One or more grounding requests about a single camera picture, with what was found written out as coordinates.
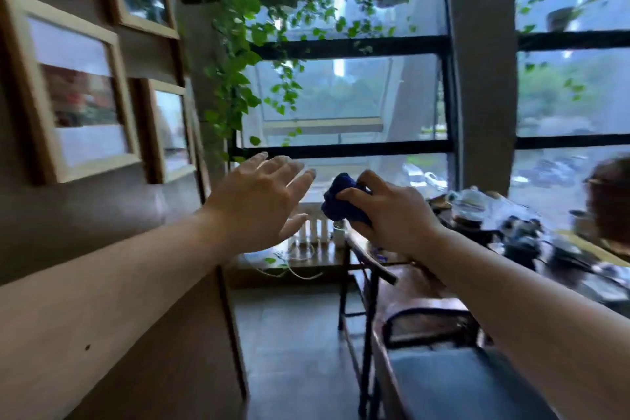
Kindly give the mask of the black tabletop object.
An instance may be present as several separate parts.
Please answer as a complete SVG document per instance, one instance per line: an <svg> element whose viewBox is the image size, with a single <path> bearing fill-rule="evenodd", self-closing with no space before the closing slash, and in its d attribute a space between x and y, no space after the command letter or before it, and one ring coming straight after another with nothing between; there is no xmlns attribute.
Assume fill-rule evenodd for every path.
<svg viewBox="0 0 630 420"><path fill-rule="evenodd" d="M537 218L521 219L510 215L501 224L502 256L536 272L535 260L542 253L540 233L542 225Z"/></svg>

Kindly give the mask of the dark cushioned chair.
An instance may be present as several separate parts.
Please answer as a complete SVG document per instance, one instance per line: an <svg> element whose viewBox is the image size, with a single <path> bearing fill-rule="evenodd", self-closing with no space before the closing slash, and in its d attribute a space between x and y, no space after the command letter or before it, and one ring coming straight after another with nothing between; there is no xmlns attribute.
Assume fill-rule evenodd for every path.
<svg viewBox="0 0 630 420"><path fill-rule="evenodd" d="M561 420L559 414L495 347L468 344L391 357L390 352L416 346L392 338L394 322L410 315L450 321L474 321L457 298L417 299L390 307L373 331L375 381L368 420Z"/></svg>

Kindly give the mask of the person's left hand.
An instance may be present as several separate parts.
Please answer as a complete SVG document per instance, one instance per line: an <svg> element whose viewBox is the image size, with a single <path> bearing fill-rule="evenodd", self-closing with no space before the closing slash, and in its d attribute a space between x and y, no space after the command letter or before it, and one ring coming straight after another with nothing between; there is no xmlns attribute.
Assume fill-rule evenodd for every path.
<svg viewBox="0 0 630 420"><path fill-rule="evenodd" d="M300 201L316 179L314 169L303 169L301 191L276 191L276 171L290 157L267 160L248 175L238 168L213 188L199 212L202 233L210 245L234 256L276 246L276 213L296 215Z"/></svg>

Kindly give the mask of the wooden window sill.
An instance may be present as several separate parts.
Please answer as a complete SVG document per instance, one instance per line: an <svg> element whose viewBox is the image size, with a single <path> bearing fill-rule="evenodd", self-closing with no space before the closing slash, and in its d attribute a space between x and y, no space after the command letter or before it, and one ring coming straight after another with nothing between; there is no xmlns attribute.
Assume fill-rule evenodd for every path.
<svg viewBox="0 0 630 420"><path fill-rule="evenodd" d="M336 250L334 243L298 246L293 239L272 249L235 257L224 268L232 289L276 288L340 284L348 275L361 274L357 254L372 254L370 244L354 235L353 247Z"/></svg>

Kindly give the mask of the glass teapot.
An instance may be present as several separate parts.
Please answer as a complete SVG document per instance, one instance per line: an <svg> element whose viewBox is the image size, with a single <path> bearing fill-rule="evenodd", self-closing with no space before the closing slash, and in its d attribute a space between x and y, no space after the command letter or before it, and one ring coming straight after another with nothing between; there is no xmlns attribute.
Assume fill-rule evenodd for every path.
<svg viewBox="0 0 630 420"><path fill-rule="evenodd" d="M472 186L450 191L446 201L451 208L443 215L445 226L452 230L490 232L493 230L494 198Z"/></svg>

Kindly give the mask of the white slatted rack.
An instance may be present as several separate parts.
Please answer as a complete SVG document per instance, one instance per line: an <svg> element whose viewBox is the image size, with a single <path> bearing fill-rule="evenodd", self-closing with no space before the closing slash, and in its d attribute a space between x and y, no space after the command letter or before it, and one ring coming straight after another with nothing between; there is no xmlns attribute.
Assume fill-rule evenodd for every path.
<svg viewBox="0 0 630 420"><path fill-rule="evenodd" d="M299 231L293 236L293 241L298 246L305 245L325 245L333 242L334 226L322 211L321 203L302 202L295 210L297 214L308 215L307 221Z"/></svg>

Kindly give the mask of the small wooden picture frame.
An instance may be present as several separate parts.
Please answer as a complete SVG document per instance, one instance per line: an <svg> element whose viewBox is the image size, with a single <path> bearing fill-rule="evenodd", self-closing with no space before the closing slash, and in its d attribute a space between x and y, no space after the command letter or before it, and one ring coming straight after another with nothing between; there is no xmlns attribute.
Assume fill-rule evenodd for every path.
<svg viewBox="0 0 630 420"><path fill-rule="evenodd" d="M150 78L137 82L147 122L153 184L168 184L193 174L198 163L185 87Z"/></svg>

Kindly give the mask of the person's left forearm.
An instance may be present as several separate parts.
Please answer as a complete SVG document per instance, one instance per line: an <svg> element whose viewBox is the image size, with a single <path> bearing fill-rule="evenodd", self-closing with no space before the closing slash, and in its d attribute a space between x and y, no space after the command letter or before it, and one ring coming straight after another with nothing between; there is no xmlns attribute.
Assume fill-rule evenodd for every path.
<svg viewBox="0 0 630 420"><path fill-rule="evenodd" d="M210 272L201 211L0 287L0 420L61 420Z"/></svg>

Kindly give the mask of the black window frame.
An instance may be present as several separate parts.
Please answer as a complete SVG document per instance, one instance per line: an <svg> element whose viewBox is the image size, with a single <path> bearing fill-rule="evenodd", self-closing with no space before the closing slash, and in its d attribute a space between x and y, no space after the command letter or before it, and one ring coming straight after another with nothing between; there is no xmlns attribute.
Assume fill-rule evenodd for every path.
<svg viewBox="0 0 630 420"><path fill-rule="evenodd" d="M613 50L630 49L630 30L585 31L585 32L534 32L517 33L516 52L544 52L562 50ZM295 56L307 61L317 59L378 58L385 56L437 55L442 62L442 72L447 71L447 56L452 52L452 41L448 35L421 35L413 37L383 37L377 39L332 39L288 42L266 42L252 46L254 53L264 61L276 61L283 56ZM312 146L236 146L237 136L233 132L227 153L230 161L239 157L251 157L258 152L270 156L288 155L297 159L345 158L363 156L392 156L427 153L451 153L455 149L454 129L449 128L451 137L443 140L402 141L385 143L355 143L350 145ZM517 137L517 150L538 148L581 148L595 146L630 145L630 133L603 135L562 135Z"/></svg>

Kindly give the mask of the blue cloth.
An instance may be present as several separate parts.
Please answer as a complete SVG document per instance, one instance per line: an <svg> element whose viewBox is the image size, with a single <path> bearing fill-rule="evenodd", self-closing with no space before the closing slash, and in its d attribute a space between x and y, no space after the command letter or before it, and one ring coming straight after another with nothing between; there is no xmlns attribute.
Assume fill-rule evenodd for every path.
<svg viewBox="0 0 630 420"><path fill-rule="evenodd" d="M369 227L372 221L366 213L354 206L349 201L339 199L337 196L347 189L358 189L368 195L372 195L371 190L365 185L358 184L357 181L346 172L338 174L329 189L324 193L324 201L321 205L323 214L334 222L349 221L351 223L363 223Z"/></svg>

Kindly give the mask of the person's right hand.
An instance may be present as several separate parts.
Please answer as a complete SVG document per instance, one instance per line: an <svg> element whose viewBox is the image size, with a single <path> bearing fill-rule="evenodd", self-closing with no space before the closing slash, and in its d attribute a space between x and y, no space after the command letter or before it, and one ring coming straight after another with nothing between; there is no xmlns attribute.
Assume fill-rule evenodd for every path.
<svg viewBox="0 0 630 420"><path fill-rule="evenodd" d="M438 221L419 191L386 182L371 170L359 176L358 184L372 192L372 212L366 212L372 226L350 223L354 231L375 247L423 263L444 253L449 231Z"/></svg>

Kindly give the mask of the person's right forearm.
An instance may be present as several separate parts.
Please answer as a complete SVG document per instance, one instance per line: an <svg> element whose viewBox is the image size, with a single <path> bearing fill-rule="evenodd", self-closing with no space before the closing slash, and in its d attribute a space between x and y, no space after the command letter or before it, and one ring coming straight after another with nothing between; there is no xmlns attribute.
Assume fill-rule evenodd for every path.
<svg viewBox="0 0 630 420"><path fill-rule="evenodd" d="M450 230L413 255L563 420L630 420L630 319Z"/></svg>

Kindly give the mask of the large wooden picture frame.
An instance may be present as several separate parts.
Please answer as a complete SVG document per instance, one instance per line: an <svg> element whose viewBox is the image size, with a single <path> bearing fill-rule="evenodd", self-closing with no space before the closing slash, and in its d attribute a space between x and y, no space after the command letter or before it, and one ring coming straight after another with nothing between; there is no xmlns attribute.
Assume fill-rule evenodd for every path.
<svg viewBox="0 0 630 420"><path fill-rule="evenodd" d="M116 33L39 0L0 0L0 27L47 184L141 162Z"/></svg>

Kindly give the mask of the trailing green vine plant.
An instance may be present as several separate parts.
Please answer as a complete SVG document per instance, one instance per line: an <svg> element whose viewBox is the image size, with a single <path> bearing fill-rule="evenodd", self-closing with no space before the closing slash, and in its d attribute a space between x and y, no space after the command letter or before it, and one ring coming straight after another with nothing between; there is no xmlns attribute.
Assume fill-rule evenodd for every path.
<svg viewBox="0 0 630 420"><path fill-rule="evenodd" d="M225 161L244 161L238 153L236 135L242 131L243 117L250 109L271 106L280 114L295 111L303 90L296 74L303 70L304 55L288 54L285 45L296 29L306 30L300 41L325 40L331 33L344 33L347 21L337 16L335 0L217 0L212 27L224 50L224 55L207 68L207 74L217 83L218 106L206 115L207 121L223 138L222 157ZM272 95L256 95L251 87L248 68L256 68L263 58L258 48L270 44L280 53L276 61L279 79Z"/></svg>

